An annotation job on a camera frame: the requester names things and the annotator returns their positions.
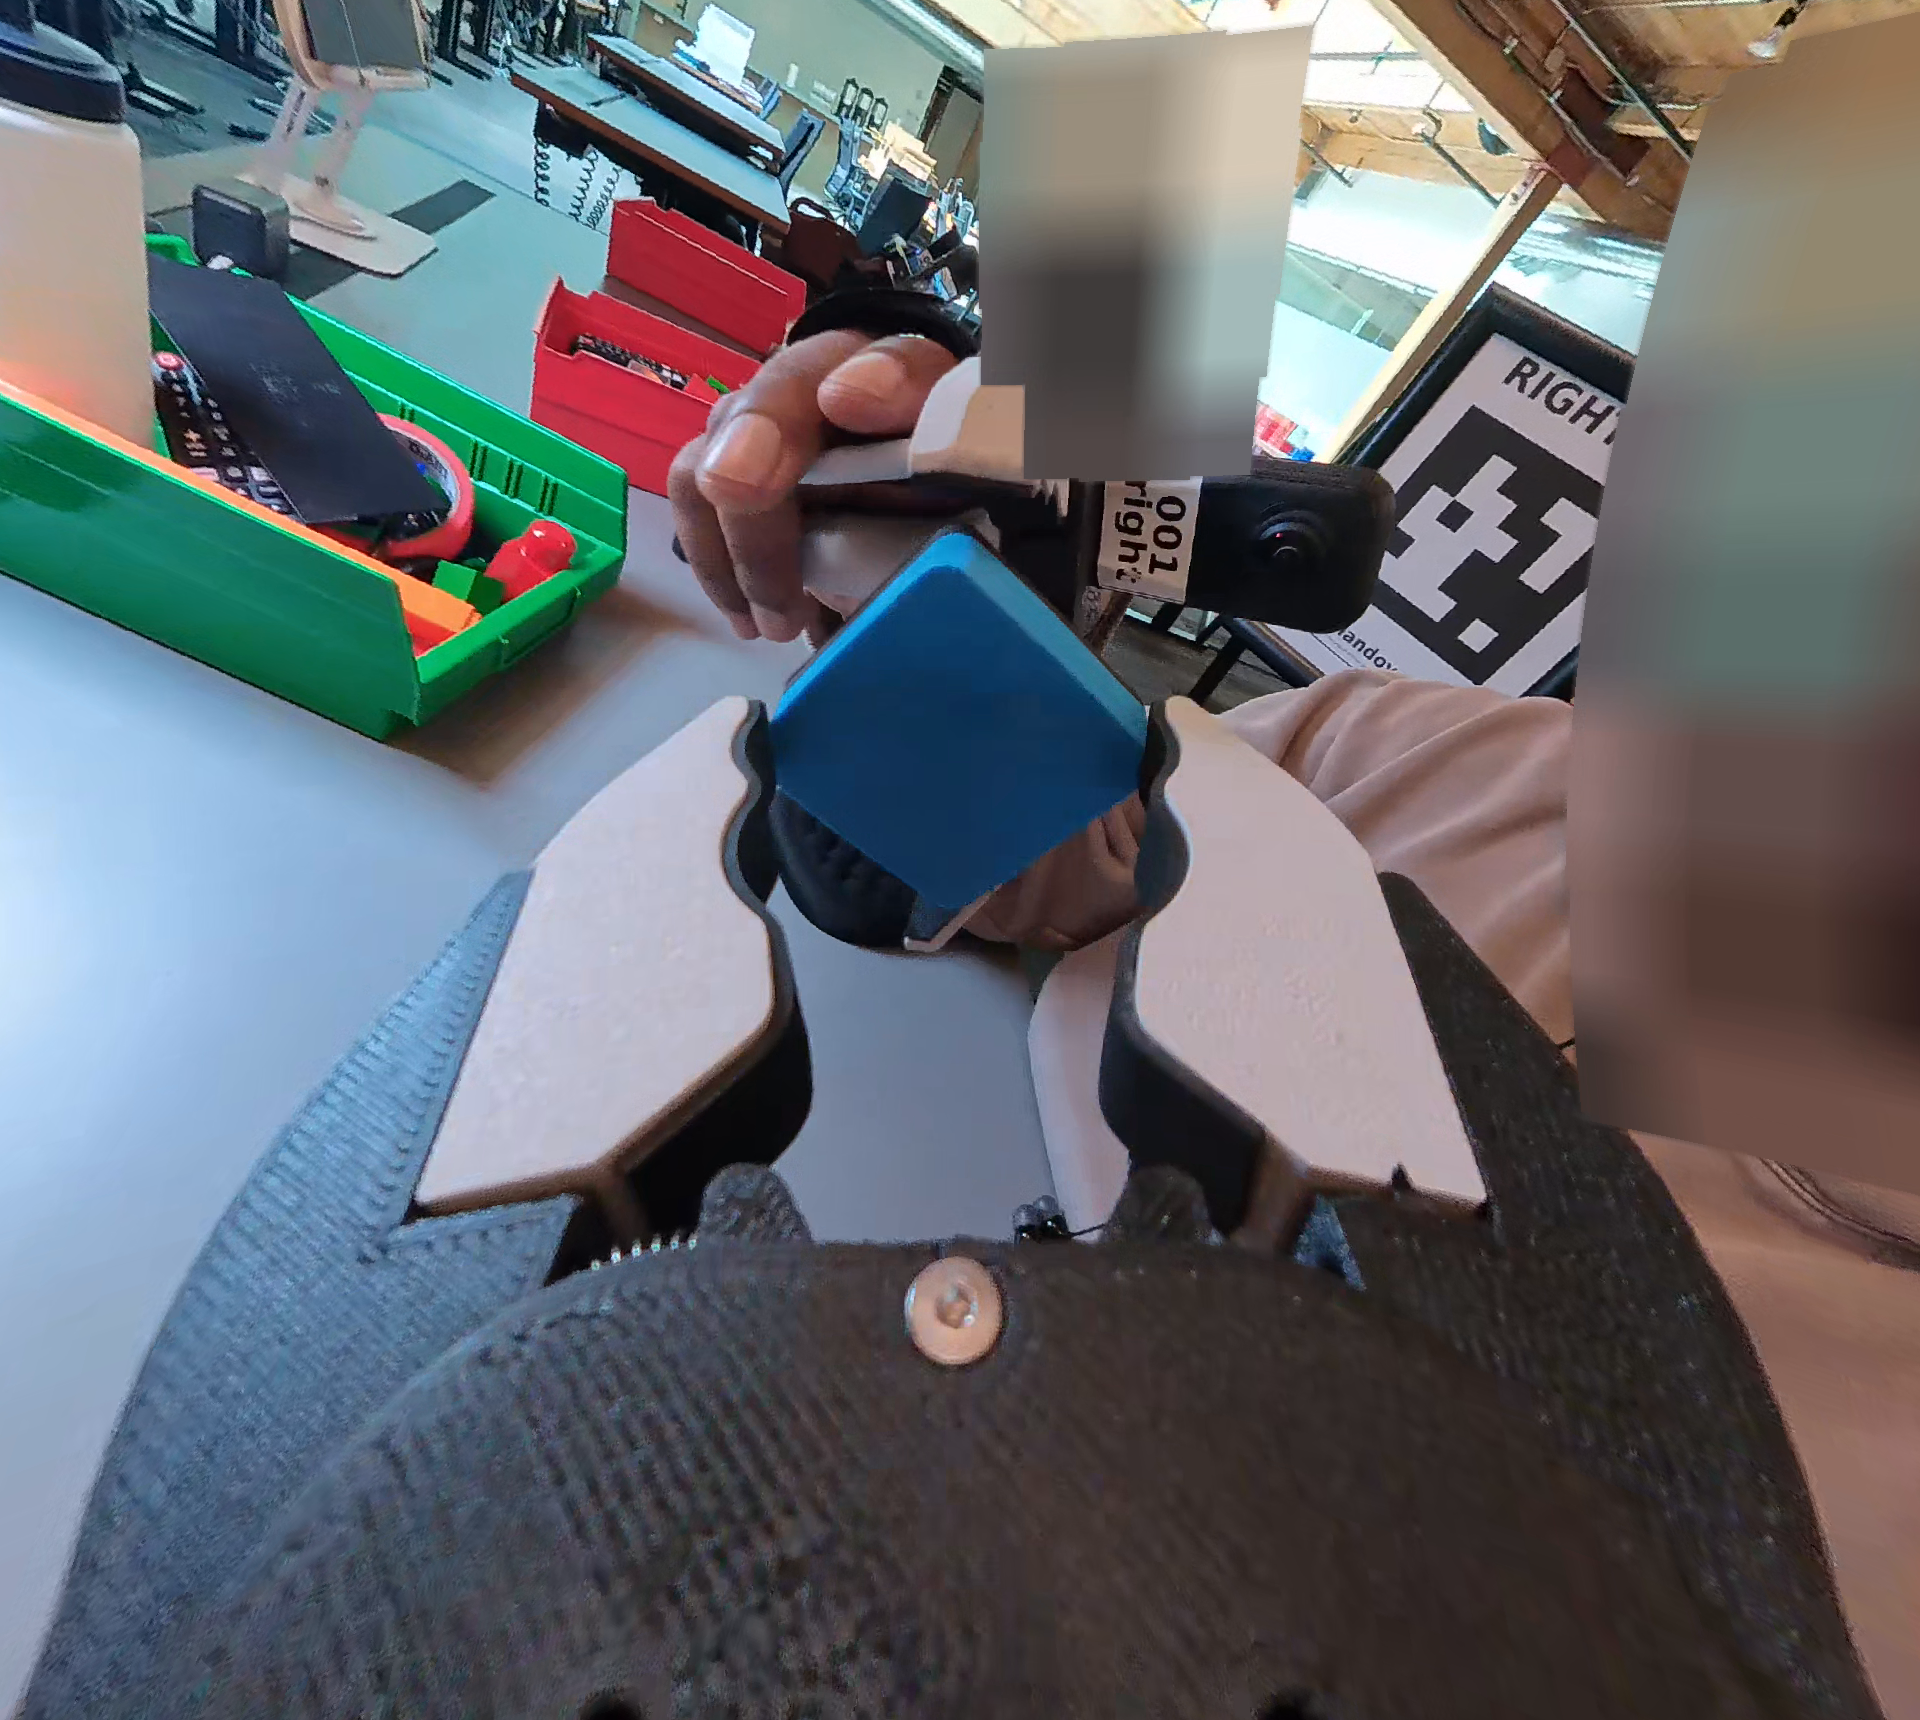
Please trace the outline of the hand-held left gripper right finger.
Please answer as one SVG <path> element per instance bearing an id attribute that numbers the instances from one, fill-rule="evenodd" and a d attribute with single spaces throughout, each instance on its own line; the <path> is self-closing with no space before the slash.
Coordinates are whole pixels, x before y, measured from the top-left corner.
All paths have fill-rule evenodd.
<path id="1" fill-rule="evenodd" d="M 1100 1103 L 1130 1163 L 1214 1228 L 1292 1243 L 1320 1199 L 1471 1219 L 1488 1200 L 1368 849 L 1194 699 L 1155 709 L 1140 916 L 1117 952 Z"/>

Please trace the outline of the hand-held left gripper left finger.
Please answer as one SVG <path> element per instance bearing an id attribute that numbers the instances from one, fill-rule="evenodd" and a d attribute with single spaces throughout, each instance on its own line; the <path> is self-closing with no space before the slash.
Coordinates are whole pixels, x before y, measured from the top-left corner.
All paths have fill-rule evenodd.
<path id="1" fill-rule="evenodd" d="M 517 895 L 414 1200 L 571 1196 L 606 1224 L 694 1224 L 812 1103 L 780 879 L 763 704 L 726 698 L 629 764 Z"/>

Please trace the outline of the blue black foam block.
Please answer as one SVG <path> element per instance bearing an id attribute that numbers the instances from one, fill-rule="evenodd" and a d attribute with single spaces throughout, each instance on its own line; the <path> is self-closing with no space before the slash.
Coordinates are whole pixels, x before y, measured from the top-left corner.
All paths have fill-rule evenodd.
<path id="1" fill-rule="evenodd" d="M 935 535 L 771 714 L 784 795 L 961 910 L 1140 786 L 1148 711 L 975 531 Z"/>

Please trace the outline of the person's right forearm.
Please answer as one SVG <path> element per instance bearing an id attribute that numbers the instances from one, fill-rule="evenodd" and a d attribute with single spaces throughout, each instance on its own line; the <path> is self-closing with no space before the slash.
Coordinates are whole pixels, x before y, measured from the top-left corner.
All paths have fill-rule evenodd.
<path id="1" fill-rule="evenodd" d="M 1575 1059 L 1566 896 L 1573 706 L 1342 671 L 1222 714 L 1413 879 Z"/>

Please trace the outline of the person's right hand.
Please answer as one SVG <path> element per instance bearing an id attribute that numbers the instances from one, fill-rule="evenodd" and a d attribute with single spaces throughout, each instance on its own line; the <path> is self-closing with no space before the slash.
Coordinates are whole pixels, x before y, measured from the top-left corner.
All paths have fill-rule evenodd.
<path id="1" fill-rule="evenodd" d="M 686 562 L 745 642 L 829 642 L 843 617 L 803 588 L 803 473 L 834 445 L 914 431 L 957 356 L 934 339 L 823 331 L 775 354 L 670 469 Z"/>

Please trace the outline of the framed marker sign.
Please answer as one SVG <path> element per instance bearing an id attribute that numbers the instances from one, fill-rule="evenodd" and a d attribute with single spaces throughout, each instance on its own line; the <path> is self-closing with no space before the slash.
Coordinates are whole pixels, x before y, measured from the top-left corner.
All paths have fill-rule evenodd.
<path id="1" fill-rule="evenodd" d="M 1292 687 L 1358 671 L 1570 701 L 1632 376 L 1628 350 L 1488 285 L 1345 453 L 1396 499 L 1364 614 L 1333 633 L 1221 617 L 1194 698 L 1252 658 Z"/>

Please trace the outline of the red plastic bin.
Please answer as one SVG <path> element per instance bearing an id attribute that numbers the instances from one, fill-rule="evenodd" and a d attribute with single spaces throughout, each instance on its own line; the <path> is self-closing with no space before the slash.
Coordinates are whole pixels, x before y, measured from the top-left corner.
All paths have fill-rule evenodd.
<path id="1" fill-rule="evenodd" d="M 606 292 L 553 279 L 536 345 L 533 418 L 665 496 L 679 453 L 761 360 Z"/>
<path id="2" fill-rule="evenodd" d="M 614 284 L 757 358 L 780 349 L 807 310 L 800 274 L 680 210 L 639 196 L 617 201 L 610 219 L 606 276 Z"/>

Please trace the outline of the red tape roll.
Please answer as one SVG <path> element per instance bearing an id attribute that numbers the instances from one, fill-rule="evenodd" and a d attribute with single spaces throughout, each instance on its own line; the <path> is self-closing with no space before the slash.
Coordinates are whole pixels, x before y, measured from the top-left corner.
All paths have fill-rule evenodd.
<path id="1" fill-rule="evenodd" d="M 429 507 L 401 517 L 377 541 L 375 557 L 397 565 L 461 558 L 478 515 L 469 465 L 449 440 L 418 423 L 390 412 L 380 413 L 380 420 L 401 440 L 435 496 Z"/>

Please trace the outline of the orange plastic bar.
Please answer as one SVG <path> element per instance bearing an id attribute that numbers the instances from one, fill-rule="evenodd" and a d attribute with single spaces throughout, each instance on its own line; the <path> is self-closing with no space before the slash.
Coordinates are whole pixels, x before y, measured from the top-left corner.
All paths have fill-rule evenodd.
<path id="1" fill-rule="evenodd" d="M 153 447 L 143 447 L 124 436 L 114 436 L 111 428 L 91 423 L 85 415 L 66 412 L 59 404 L 48 402 L 44 395 L 17 387 L 10 379 L 3 379 L 3 398 L 17 412 L 31 412 L 38 418 L 75 436 L 83 436 L 85 440 L 105 447 L 112 453 L 131 459 L 137 469 L 149 473 L 150 478 L 169 475 L 204 499 L 225 502 L 227 507 L 239 511 L 244 518 L 266 522 L 277 531 L 284 531 L 292 539 L 308 544 L 309 547 L 322 547 L 328 555 L 333 555 L 350 565 L 359 565 L 364 573 L 379 574 L 397 591 L 398 605 L 416 653 L 430 651 L 433 647 L 478 626 L 482 620 L 482 612 L 473 604 L 457 601 L 450 592 L 429 582 L 405 576 L 397 567 L 364 553 L 360 547 L 343 546 L 299 518 L 286 518 L 271 507 L 254 502 L 239 492 L 232 492 L 210 481 L 204 481 L 172 459 L 162 455 Z"/>

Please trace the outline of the long dark work table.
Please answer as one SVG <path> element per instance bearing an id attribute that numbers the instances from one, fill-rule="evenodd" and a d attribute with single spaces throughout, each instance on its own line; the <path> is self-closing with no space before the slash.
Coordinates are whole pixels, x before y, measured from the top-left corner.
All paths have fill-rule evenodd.
<path id="1" fill-rule="evenodd" d="M 753 223 L 757 236 L 791 228 L 791 169 L 781 131 L 743 101 L 704 85 L 668 61 L 599 33 L 594 50 L 611 77 L 577 65 L 509 69 L 511 85 L 537 102 L 536 194 L 548 204 L 553 154 L 583 162 L 573 219 L 589 198 L 611 198 L 599 169 L 618 169 L 662 198 L 697 196 L 697 213 Z"/>

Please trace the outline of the green plastic bin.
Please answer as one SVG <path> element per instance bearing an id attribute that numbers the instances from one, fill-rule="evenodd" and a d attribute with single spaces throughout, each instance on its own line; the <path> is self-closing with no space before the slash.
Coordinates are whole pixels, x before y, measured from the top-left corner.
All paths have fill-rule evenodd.
<path id="1" fill-rule="evenodd" d="M 375 412 L 418 425 L 469 466 L 484 541 L 553 521 L 575 539 L 571 567 L 429 648 L 397 574 L 12 387 L 3 567 L 337 725 L 392 737 L 550 642 L 618 582 L 629 484 L 573 440 L 308 302 L 293 309 Z"/>

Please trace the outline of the person's beige sweatshirt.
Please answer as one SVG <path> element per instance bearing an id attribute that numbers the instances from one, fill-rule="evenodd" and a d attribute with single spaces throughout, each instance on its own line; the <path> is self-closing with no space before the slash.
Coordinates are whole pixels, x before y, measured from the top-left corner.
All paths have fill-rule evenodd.
<path id="1" fill-rule="evenodd" d="M 1641 1134 L 1741 1312 L 1888 1716 L 1919 1713 L 1917 1199 Z"/>

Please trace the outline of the black remote control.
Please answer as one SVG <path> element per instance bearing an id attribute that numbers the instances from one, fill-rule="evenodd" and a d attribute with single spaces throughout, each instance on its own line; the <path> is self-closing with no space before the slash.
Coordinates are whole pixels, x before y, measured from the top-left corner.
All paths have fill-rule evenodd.
<path id="1" fill-rule="evenodd" d="M 264 460 L 234 433 L 198 368 L 171 349 L 153 356 L 158 428 L 169 459 L 280 518 L 303 521 Z"/>

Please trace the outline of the black power brick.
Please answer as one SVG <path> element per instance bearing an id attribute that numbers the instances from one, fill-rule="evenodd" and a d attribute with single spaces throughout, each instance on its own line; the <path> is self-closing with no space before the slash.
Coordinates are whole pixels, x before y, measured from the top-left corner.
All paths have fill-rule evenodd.
<path id="1" fill-rule="evenodd" d="M 286 196 L 246 179 L 206 179 L 190 196 L 190 238 L 204 265 L 283 282 L 292 265 Z"/>

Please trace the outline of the white bottle black lid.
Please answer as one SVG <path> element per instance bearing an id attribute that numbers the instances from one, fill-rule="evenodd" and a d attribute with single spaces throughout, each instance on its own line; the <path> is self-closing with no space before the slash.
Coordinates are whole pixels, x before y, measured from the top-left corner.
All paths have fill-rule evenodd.
<path id="1" fill-rule="evenodd" d="M 141 149 L 100 50 L 3 0 L 3 379 L 158 450 Z"/>

